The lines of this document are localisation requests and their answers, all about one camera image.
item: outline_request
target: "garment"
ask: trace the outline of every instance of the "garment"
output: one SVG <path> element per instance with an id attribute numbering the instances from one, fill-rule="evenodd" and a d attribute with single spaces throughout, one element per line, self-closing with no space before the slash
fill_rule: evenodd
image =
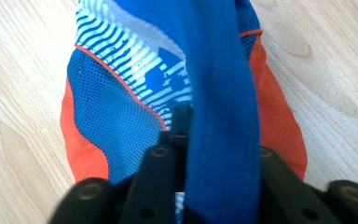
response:
<path id="1" fill-rule="evenodd" d="M 301 131 L 247 0 L 80 0 L 76 23 L 61 119 L 76 181 L 136 172 L 188 103 L 188 220 L 255 222 L 260 145 L 304 176 Z"/>

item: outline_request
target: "light wood floor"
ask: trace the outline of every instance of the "light wood floor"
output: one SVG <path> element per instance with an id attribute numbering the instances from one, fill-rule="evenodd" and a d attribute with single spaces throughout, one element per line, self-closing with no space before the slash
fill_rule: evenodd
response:
<path id="1" fill-rule="evenodd" d="M 59 118 L 76 0 L 0 0 L 0 223 L 45 223 L 73 184 Z M 253 0 L 303 130 L 306 181 L 358 182 L 358 0 Z"/>

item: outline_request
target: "mesh panel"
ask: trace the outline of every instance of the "mesh panel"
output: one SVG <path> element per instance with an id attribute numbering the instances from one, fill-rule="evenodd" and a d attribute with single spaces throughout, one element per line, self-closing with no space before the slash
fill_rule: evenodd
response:
<path id="1" fill-rule="evenodd" d="M 246 37 L 241 38 L 241 43 L 245 51 L 247 61 L 249 61 L 249 58 L 251 57 L 252 49 L 255 45 L 256 38 L 257 35 L 247 35 Z"/>
<path id="2" fill-rule="evenodd" d="M 100 148 L 112 184 L 136 172 L 148 147 L 157 143 L 158 119 L 138 105 L 99 63 L 76 49 L 68 65 L 78 130 Z"/>

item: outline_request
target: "blue and white striped pattern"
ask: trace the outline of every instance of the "blue and white striped pattern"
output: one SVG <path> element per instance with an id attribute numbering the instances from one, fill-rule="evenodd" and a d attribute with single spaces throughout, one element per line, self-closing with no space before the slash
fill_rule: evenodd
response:
<path id="1" fill-rule="evenodd" d="M 113 1 L 81 0 L 76 22 L 76 43 L 112 68 L 170 129 L 173 108 L 191 101 L 184 53 Z"/>

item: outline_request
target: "orange trim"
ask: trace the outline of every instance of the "orange trim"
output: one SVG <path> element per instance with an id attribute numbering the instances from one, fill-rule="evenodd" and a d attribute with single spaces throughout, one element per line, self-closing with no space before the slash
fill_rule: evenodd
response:
<path id="1" fill-rule="evenodd" d="M 255 29 L 251 31 L 246 31 L 240 34 L 240 37 L 246 37 L 247 35 L 261 35 L 263 31 L 261 29 Z"/>
<path id="2" fill-rule="evenodd" d="M 302 133 L 277 79 L 267 65 L 267 54 L 260 35 L 255 41 L 249 64 L 257 93 L 260 145 L 275 149 L 303 179 L 308 158 Z"/>
<path id="3" fill-rule="evenodd" d="M 75 47 L 77 49 L 80 49 L 81 51 L 85 52 L 86 54 L 88 54 L 91 58 L 93 58 L 95 61 L 97 61 L 98 63 L 100 63 L 106 70 L 108 70 L 120 83 L 121 85 L 123 85 L 123 87 L 127 90 L 127 92 L 130 93 L 132 99 L 135 100 L 136 103 L 138 103 L 139 105 L 141 105 L 143 108 L 145 108 L 147 111 L 149 111 L 150 113 L 152 113 L 154 116 L 156 116 L 156 118 L 158 119 L 159 123 L 162 126 L 162 129 L 164 131 L 167 131 L 167 126 L 164 123 L 164 120 L 161 118 L 161 116 L 154 111 L 152 108 L 150 108 L 149 106 L 145 105 L 144 103 L 142 103 L 137 97 L 136 95 L 133 93 L 132 89 L 127 85 L 127 83 L 121 79 L 121 77 L 111 68 L 109 67 L 104 61 L 102 61 L 100 58 L 98 58 L 95 54 L 93 54 L 91 51 L 89 51 L 88 49 L 83 48 L 82 46 L 75 44 Z"/>
<path id="4" fill-rule="evenodd" d="M 76 183 L 89 177 L 107 179 L 109 167 L 105 155 L 76 127 L 74 95 L 68 79 L 66 79 L 65 95 L 62 100 L 61 128 L 65 140 L 66 157 Z"/>

